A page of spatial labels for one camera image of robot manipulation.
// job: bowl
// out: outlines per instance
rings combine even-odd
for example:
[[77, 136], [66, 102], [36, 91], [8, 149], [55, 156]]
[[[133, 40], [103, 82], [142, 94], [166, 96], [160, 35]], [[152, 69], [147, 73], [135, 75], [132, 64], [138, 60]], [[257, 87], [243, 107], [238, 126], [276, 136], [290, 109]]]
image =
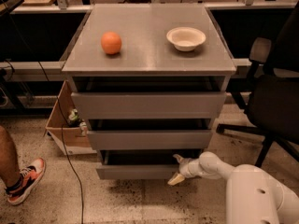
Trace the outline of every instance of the bowl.
[[167, 33], [167, 39], [180, 51], [192, 51], [206, 41], [206, 35], [192, 27], [177, 27]]

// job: shoe sole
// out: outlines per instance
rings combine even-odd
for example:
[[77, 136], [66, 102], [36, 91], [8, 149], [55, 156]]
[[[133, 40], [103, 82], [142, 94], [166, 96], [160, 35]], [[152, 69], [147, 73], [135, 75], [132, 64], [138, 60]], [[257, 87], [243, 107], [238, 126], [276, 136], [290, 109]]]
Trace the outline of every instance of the shoe sole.
[[8, 202], [9, 202], [10, 204], [12, 204], [12, 205], [19, 205], [19, 204], [23, 203], [23, 202], [26, 200], [26, 198], [29, 196], [31, 190], [38, 184], [38, 182], [41, 180], [41, 178], [42, 178], [42, 177], [44, 176], [44, 174], [45, 174], [45, 170], [46, 170], [46, 162], [45, 162], [44, 160], [43, 160], [43, 162], [44, 162], [44, 169], [43, 169], [43, 171], [40, 173], [40, 176], [36, 179], [35, 183], [32, 184], [32, 185], [31, 185], [31, 186], [30, 186], [30, 187], [23, 193], [23, 195], [22, 195], [17, 201], [12, 202], [12, 201], [8, 200]]

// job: brown box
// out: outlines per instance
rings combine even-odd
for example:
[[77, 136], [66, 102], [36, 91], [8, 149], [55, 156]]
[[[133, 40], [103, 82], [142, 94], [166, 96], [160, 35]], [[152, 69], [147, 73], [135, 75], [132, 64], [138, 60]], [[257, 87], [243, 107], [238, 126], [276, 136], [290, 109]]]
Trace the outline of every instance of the brown box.
[[79, 127], [69, 128], [66, 122], [71, 110], [75, 108], [67, 81], [64, 82], [58, 99], [59, 102], [56, 101], [50, 114], [46, 130], [64, 154], [64, 144], [68, 154], [95, 153], [86, 136], [87, 130], [82, 131]]

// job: floor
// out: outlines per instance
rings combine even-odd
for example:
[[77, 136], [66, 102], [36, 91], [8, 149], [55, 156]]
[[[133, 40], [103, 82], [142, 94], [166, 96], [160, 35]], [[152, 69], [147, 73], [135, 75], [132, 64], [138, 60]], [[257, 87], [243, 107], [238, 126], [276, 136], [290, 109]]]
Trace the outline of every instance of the floor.
[[[27, 165], [43, 157], [47, 170], [28, 199], [19, 206], [0, 198], [0, 223], [59, 223], [81, 221], [81, 196], [77, 177], [67, 157], [45, 134], [46, 117], [2, 117], [0, 124], [11, 133], [20, 158]], [[248, 124], [235, 105], [225, 105], [217, 123]], [[261, 137], [240, 133], [213, 134], [208, 150], [224, 161], [253, 164]], [[82, 183], [84, 223], [115, 224], [222, 224], [225, 223], [225, 181], [188, 179], [170, 187], [167, 180], [100, 180], [95, 154], [70, 157]], [[299, 195], [299, 163], [274, 145], [263, 169]]]

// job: cabinet top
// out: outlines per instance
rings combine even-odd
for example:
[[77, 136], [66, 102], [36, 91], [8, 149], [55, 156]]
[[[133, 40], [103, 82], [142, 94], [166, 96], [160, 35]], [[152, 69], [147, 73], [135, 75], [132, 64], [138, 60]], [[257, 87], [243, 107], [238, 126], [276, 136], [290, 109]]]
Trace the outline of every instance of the cabinet top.
[[[194, 51], [178, 51], [166, 38], [176, 27], [199, 29], [206, 42]], [[101, 48], [101, 36], [108, 31], [121, 36], [121, 52], [116, 55], [106, 55]], [[235, 66], [202, 4], [99, 4], [63, 71], [83, 76], [229, 76]]]

